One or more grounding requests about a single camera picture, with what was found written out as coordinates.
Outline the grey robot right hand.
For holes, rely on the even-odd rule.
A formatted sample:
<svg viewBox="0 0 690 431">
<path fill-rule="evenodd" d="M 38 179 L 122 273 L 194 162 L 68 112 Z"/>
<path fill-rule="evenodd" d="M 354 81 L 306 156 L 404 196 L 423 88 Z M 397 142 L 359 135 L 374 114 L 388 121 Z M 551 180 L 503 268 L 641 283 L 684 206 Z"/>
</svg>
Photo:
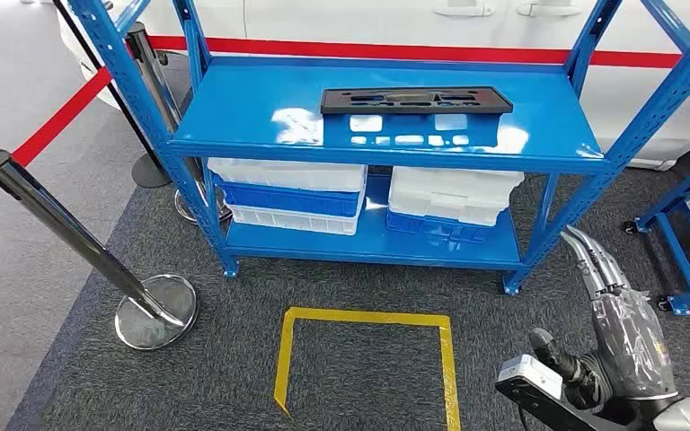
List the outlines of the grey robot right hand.
<svg viewBox="0 0 690 431">
<path fill-rule="evenodd" d="M 577 409 L 592 409 L 612 399 L 677 396 L 668 346 L 648 293 L 633 289 L 615 258 L 580 229 L 568 225 L 561 238 L 578 260 L 597 349 L 575 356 L 541 328 L 530 330 L 528 340 L 537 359 L 563 379 L 567 400 Z"/>
</svg>

